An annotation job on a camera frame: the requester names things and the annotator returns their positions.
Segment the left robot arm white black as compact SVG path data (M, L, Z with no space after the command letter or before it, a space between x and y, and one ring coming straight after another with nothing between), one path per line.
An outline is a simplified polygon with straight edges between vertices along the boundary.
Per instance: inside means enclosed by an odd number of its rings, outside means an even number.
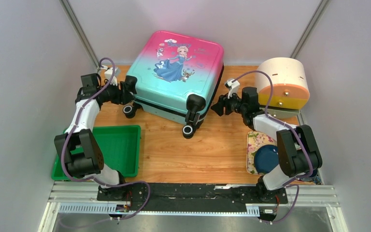
M63 173L71 181L93 180L103 188L110 188L110 195L121 201L128 195L128 187L122 174L109 167L97 143L93 127L105 102L123 105L126 117L135 116L133 93L125 82L117 81L116 71L104 73L105 84L100 85L100 75L92 73L81 77L82 87L75 100L75 113L69 127L55 136L54 144Z

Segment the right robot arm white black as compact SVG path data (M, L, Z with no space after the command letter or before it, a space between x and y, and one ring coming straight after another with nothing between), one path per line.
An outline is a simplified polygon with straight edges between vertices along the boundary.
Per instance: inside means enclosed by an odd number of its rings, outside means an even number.
M240 114L247 127L276 142L279 163L261 176L256 185L257 198L267 203L294 179L321 168L323 161L310 126L295 126L272 117L260 109L258 99L255 87L244 87L241 96L236 93L220 95L211 109L219 116Z

